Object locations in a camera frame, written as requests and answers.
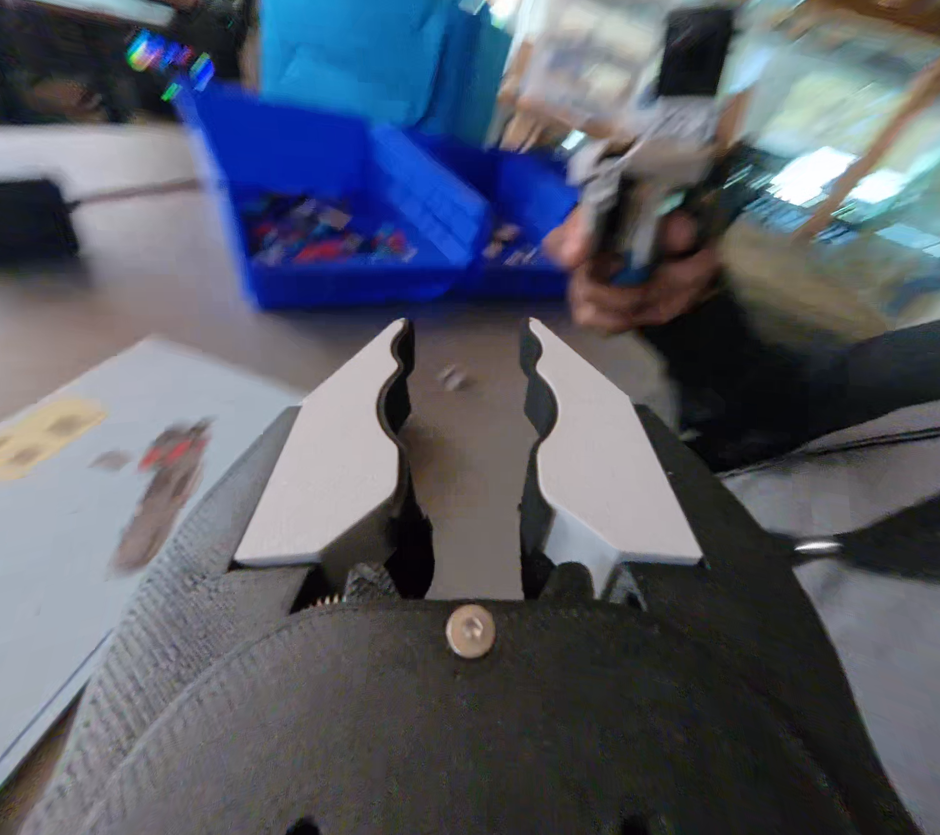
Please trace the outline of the blue plastic bin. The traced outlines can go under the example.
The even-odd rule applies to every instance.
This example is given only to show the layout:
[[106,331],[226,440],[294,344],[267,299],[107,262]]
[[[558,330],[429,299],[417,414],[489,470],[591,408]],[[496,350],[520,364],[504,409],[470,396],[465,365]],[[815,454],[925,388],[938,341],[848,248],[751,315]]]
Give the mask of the blue plastic bin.
[[553,300],[566,290],[566,274],[550,266],[486,268],[482,250],[495,225],[508,221],[536,230],[542,241],[573,210],[577,192],[558,162],[535,153],[472,147],[446,136],[411,133],[418,147],[480,195],[487,206],[483,244],[476,260],[452,289],[468,300]]
[[[217,194],[243,291],[264,311],[416,303],[452,292],[484,245],[483,197],[403,131],[272,104],[233,86],[182,85],[173,100],[203,179]],[[299,260],[291,209],[349,217],[336,258]]]

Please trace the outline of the pile of colourful toy bricks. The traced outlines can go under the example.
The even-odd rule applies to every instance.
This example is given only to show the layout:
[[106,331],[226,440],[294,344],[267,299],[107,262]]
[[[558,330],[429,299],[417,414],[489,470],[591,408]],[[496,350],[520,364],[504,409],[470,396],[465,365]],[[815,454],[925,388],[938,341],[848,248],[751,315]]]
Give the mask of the pile of colourful toy bricks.
[[394,222],[352,213],[345,201],[272,194],[245,207],[249,255],[267,267],[412,262],[417,244]]

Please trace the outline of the person's right hand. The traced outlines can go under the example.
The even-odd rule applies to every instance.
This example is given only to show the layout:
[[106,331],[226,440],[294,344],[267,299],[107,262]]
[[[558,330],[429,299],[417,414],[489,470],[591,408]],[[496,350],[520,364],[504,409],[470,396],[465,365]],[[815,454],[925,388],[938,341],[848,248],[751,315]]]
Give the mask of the person's right hand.
[[618,259],[590,255],[591,237],[577,208],[543,240],[544,253],[568,273],[573,322],[605,335],[620,335],[674,321],[716,290],[723,268],[717,245],[698,246],[696,220],[682,210],[664,219],[659,265],[635,286],[617,286]]

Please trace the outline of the person's grey top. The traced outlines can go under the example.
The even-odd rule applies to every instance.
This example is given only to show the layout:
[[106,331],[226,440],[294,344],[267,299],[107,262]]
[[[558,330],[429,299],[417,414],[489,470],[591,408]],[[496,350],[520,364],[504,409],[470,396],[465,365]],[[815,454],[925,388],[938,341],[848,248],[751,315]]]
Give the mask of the person's grey top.
[[[938,403],[901,408],[721,474],[765,529],[847,534],[938,499]],[[939,831],[939,588],[820,559],[796,577],[820,615],[887,775]]]

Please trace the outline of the pile of dark toy bricks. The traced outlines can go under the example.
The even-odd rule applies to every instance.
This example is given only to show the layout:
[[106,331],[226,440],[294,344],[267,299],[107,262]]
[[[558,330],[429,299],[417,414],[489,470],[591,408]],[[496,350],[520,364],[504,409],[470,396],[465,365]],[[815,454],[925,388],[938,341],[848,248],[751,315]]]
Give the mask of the pile of dark toy bricks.
[[495,225],[481,257],[486,268],[514,270],[551,265],[543,252],[539,233],[508,221]]

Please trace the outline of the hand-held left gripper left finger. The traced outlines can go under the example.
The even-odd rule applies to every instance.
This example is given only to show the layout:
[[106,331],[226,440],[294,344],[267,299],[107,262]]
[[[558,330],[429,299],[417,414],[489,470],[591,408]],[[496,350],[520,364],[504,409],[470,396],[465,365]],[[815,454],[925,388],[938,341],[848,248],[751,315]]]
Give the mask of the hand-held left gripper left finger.
[[374,564],[403,598],[428,594],[432,526],[400,440],[412,412],[415,338],[410,320],[394,320],[304,397],[236,565],[314,567],[339,592],[358,564]]

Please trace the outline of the light blue instruction booklet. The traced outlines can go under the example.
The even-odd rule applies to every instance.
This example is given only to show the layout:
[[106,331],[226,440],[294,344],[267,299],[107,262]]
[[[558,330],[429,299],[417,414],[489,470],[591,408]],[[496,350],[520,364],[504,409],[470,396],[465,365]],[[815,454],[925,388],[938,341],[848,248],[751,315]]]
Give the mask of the light blue instruction booklet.
[[148,338],[2,421],[2,782],[187,513],[301,396]]

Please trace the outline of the grey desk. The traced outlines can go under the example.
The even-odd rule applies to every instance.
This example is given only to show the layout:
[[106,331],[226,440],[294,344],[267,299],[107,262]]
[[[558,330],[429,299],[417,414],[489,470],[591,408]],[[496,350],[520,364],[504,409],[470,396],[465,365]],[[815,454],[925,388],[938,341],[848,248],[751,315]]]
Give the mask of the grey desk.
[[518,504],[534,440],[523,415],[523,319],[542,320],[635,403],[677,423],[652,350],[576,328],[563,304],[255,311],[179,128],[4,127],[1,158],[3,179],[48,178],[84,201],[78,266],[2,276],[2,417],[152,334],[307,392],[389,321],[413,321],[413,413],[401,438],[433,527],[429,598],[522,596]]

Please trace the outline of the stack of clear storage boxes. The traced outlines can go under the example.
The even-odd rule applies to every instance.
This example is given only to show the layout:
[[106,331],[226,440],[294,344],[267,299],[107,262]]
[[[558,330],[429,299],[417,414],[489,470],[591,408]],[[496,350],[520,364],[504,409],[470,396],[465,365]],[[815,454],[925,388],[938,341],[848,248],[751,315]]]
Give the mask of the stack of clear storage boxes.
[[519,104],[584,132],[628,135],[674,2],[543,0]]

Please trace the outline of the black power bank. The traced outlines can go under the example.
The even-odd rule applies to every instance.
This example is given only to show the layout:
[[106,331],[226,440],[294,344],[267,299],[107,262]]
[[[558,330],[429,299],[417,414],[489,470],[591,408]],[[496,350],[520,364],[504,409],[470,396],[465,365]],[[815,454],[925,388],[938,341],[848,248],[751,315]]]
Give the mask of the black power bank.
[[77,258],[80,244],[72,218],[77,206],[48,179],[3,181],[2,267]]

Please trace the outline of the person's right forearm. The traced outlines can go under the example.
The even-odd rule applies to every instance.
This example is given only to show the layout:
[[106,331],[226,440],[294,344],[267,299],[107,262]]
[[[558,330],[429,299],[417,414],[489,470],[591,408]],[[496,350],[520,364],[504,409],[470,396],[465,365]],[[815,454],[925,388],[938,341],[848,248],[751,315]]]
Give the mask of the person's right forearm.
[[640,328],[640,335],[678,390],[680,427],[694,434],[692,451],[715,472],[938,402],[938,321],[856,344],[822,335],[791,347],[760,334],[724,288],[667,324]]

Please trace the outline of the large blue felt bag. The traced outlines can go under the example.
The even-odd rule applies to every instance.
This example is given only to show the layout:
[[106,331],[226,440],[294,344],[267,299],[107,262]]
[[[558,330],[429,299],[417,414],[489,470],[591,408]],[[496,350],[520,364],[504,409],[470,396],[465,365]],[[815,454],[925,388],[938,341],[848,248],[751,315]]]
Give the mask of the large blue felt bag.
[[465,0],[258,0],[260,93],[451,132],[478,18]]

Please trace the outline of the small blue felt bag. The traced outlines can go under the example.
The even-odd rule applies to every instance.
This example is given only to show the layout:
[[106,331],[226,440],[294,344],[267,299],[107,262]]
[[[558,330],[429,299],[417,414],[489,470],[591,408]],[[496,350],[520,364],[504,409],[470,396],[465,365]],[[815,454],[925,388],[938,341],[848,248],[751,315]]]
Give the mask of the small blue felt bag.
[[511,44],[511,33],[494,20],[485,0],[457,0],[448,13],[422,129],[485,147]]

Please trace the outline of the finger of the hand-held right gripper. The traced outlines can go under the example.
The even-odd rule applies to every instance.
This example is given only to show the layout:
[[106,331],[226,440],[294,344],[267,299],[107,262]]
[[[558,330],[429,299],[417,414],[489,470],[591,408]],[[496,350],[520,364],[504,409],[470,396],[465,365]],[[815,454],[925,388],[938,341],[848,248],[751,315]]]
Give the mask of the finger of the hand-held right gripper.
[[617,140],[584,140],[569,158],[569,184],[579,205],[615,205],[626,145]]
[[687,189],[655,190],[647,198],[637,227],[637,259],[654,259],[664,219],[682,206]]

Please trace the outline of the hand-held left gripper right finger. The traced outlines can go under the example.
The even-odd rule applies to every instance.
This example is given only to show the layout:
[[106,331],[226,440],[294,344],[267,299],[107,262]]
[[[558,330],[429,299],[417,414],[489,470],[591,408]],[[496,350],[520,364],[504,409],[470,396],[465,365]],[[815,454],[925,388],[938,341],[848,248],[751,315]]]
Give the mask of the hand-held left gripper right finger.
[[536,434],[519,506],[524,598],[564,564],[585,569],[594,599],[624,565],[699,565],[703,549],[629,395],[534,317],[520,367]]

